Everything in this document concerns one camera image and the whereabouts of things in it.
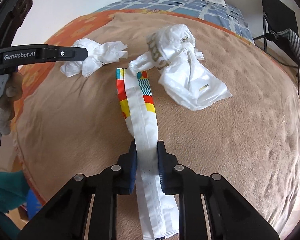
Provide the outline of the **left hand in glove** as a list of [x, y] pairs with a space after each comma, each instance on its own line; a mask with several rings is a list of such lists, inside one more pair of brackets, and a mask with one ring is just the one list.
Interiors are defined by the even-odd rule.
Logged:
[[13, 73], [0, 98], [0, 134], [2, 135], [9, 135], [11, 132], [11, 121], [15, 116], [14, 102], [22, 97], [22, 83], [23, 76], [19, 72]]

